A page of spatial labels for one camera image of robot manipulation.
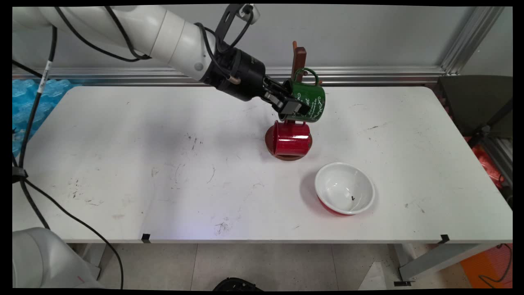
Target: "mug handle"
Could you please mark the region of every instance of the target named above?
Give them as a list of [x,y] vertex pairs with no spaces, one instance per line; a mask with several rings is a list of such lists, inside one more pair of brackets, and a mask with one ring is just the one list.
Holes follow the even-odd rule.
[[295,72],[295,76],[293,78],[293,82],[296,82],[297,81],[297,77],[298,77],[298,74],[300,72],[304,72],[304,71],[308,71],[310,73],[313,74],[313,76],[315,76],[315,86],[318,86],[319,85],[319,76],[316,75],[316,73],[310,69],[310,68],[301,68],[301,69],[298,69],[296,72]]

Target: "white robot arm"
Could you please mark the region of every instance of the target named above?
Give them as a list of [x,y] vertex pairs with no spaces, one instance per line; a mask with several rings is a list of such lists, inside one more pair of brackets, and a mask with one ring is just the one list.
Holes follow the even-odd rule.
[[13,288],[103,288],[60,237],[45,228],[13,232]]
[[[61,7],[60,10],[86,39],[126,46],[106,8]],[[206,29],[209,33],[202,25],[188,23],[159,5],[138,5],[129,11],[115,9],[114,13],[133,47],[147,56],[243,101],[261,97],[279,114],[309,111],[289,89],[266,75],[262,62],[234,47],[224,50],[227,45],[223,40],[235,15],[250,24],[259,18],[253,4],[230,4],[215,32]],[[69,30],[55,7],[13,7],[13,30],[51,25]]]

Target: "red mug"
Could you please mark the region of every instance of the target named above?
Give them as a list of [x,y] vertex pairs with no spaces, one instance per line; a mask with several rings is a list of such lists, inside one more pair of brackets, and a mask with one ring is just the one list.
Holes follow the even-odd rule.
[[305,122],[284,123],[275,121],[273,129],[273,155],[304,156],[311,146],[309,126]]

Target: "white bowl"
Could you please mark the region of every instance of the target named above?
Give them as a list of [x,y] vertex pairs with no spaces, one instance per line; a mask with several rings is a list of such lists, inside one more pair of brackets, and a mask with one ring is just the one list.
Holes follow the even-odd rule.
[[320,168],[315,177],[315,190],[329,209],[346,215],[367,210],[375,199],[375,188],[369,177],[341,162]]

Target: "white table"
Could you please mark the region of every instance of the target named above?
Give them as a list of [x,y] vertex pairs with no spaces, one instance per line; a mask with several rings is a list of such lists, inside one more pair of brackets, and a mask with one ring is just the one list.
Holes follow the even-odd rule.
[[[430,89],[325,91],[312,149],[284,162],[265,147],[276,114],[260,99],[210,87],[76,87],[29,142],[25,168],[116,243],[143,234],[151,243],[512,241],[512,210]],[[315,173],[336,161],[372,179],[367,212],[335,216],[317,199]],[[100,242],[30,191],[65,241]],[[14,184],[13,230],[36,226]]]

